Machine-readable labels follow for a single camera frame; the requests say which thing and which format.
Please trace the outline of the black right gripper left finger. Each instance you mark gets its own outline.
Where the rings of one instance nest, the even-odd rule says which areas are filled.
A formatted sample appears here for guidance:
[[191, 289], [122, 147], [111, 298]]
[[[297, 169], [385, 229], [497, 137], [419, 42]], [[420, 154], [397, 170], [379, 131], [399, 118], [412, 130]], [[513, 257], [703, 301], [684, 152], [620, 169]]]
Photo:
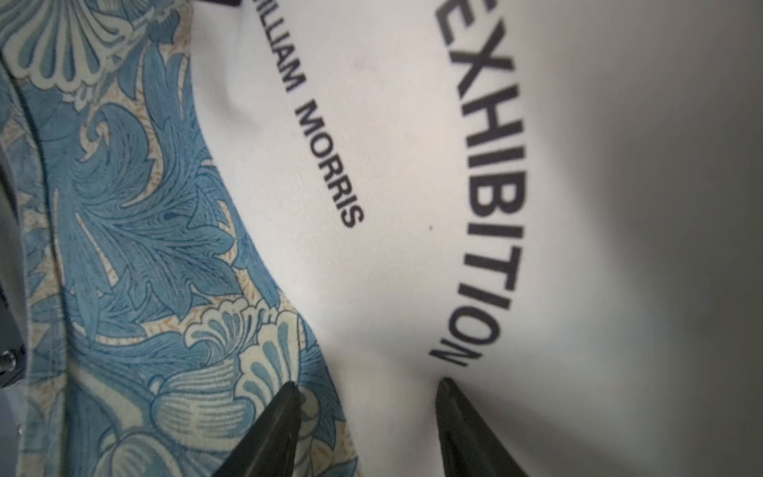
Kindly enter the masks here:
[[301, 394], [287, 382], [213, 476], [291, 476], [300, 427]]

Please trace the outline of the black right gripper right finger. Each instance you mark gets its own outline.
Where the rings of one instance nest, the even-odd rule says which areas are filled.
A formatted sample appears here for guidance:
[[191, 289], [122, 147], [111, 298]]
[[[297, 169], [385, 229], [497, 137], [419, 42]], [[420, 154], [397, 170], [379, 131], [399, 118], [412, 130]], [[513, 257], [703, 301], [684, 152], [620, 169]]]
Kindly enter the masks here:
[[453, 379], [437, 388], [435, 413], [446, 477], [527, 477]]

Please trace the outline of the blue-handled canvas bag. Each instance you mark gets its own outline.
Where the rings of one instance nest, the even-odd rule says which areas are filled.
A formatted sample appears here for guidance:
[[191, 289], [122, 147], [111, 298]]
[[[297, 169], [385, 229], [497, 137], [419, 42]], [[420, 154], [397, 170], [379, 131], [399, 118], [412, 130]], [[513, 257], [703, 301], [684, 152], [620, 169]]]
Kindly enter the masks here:
[[758, 1], [5, 1], [16, 476], [762, 472]]

